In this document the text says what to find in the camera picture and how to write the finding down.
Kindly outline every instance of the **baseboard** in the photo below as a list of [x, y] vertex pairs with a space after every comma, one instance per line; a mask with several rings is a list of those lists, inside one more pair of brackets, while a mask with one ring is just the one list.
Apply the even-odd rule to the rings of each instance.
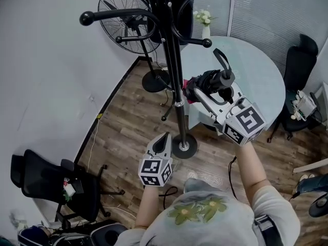
[[[109, 103], [112, 101], [113, 97], [115, 96], [115, 94], [117, 93], [117, 91], [119, 90], [119, 88], [122, 86], [123, 82], [125, 81], [125, 79], [128, 77], [128, 75], [131, 73], [131, 71], [134, 69], [134, 67], [136, 67], [136, 65], [139, 63], [139, 61], [146, 61], [146, 57], [145, 56], [138, 56], [137, 59], [135, 60], [135, 62], [133, 62], [133, 64], [131, 65], [131, 67], [127, 70], [127, 72], [124, 74], [124, 76], [122, 77], [122, 79], [119, 81], [119, 83], [116, 85], [115, 89], [113, 90], [113, 92], [110, 94], [109, 98], [107, 99], [107, 101], [105, 102], [104, 106], [101, 108], [99, 114], [103, 114], [104, 111], [106, 110], [106, 108], [108, 107]], [[78, 163], [78, 161], [80, 160], [81, 158], [81, 155], [92, 135], [92, 132], [94, 131], [94, 129], [96, 128], [97, 126], [97, 123], [98, 123], [98, 120], [99, 118], [97, 117], [95, 119], [95, 121], [93, 122], [90, 130], [88, 131], [82, 145], [81, 145], [81, 148], [80, 150], [78, 151], [77, 153], [77, 156], [74, 160], [74, 163]]]

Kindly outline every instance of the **white flowers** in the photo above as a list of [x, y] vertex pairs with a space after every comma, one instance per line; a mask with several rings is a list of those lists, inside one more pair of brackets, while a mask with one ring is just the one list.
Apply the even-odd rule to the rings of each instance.
[[211, 17], [211, 14], [209, 13], [208, 10], [201, 9], [199, 12], [194, 11], [193, 14], [194, 14], [194, 17], [205, 26], [209, 26], [211, 23], [211, 20], [214, 19], [213, 17]]

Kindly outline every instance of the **person's arm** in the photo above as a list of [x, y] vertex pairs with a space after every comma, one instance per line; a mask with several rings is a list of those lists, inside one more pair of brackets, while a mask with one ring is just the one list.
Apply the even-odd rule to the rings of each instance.
[[236, 156], [241, 181], [245, 188], [247, 199], [250, 204], [252, 204], [254, 194], [260, 188], [271, 186], [271, 184], [268, 181], [263, 165], [250, 142], [242, 147], [238, 146]]
[[158, 187], [145, 186], [139, 211], [135, 220], [135, 229], [147, 229], [158, 216]]

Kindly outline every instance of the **person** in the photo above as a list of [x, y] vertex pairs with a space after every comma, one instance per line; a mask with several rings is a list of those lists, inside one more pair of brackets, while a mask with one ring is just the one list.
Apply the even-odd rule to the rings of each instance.
[[115, 246], [265, 245], [255, 232], [255, 218], [268, 215], [284, 246], [292, 246], [300, 221], [291, 204], [271, 186], [252, 144], [237, 147], [241, 180], [251, 206], [198, 179], [189, 178], [184, 194], [158, 215], [158, 188], [146, 186], [135, 228]]

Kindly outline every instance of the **electric fan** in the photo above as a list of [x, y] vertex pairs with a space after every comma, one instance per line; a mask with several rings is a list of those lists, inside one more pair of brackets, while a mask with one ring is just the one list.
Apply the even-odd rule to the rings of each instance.
[[[147, 5], [142, 0], [99, 0], [98, 12], [118, 9], [144, 9]], [[154, 43], [150, 39], [141, 41], [125, 41], [118, 43], [118, 36], [142, 36], [148, 33], [147, 18], [142, 15], [120, 16], [100, 21], [104, 31], [111, 40], [120, 47], [132, 53], [145, 54], [150, 72], [142, 78], [142, 86], [148, 92], [159, 92], [168, 87], [170, 77], [168, 73], [162, 69], [153, 69], [148, 53], [154, 51], [159, 44]]]

